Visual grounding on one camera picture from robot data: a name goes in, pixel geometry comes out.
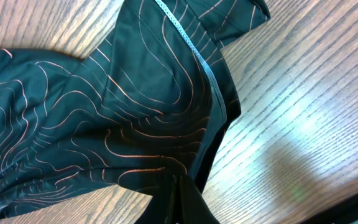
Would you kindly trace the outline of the black cycling jersey orange lines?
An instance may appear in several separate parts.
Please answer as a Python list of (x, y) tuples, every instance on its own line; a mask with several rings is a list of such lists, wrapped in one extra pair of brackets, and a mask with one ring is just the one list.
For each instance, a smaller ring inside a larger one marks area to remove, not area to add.
[(84, 60), (0, 49), (0, 220), (171, 175), (202, 194), (241, 114), (221, 49), (269, 19), (263, 1), (124, 1)]

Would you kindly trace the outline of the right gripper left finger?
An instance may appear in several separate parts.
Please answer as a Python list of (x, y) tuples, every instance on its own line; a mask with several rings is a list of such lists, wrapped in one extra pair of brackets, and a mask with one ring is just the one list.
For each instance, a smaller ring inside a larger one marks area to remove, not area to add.
[(179, 223), (178, 181), (175, 176), (165, 176), (160, 181), (158, 192), (135, 224), (176, 223)]

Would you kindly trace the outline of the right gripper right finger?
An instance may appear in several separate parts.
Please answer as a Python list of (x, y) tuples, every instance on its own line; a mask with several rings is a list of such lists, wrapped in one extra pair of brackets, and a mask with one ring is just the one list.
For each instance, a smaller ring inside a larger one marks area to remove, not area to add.
[(189, 176), (181, 176), (179, 190), (179, 223), (182, 224), (219, 224), (211, 213), (197, 186)]

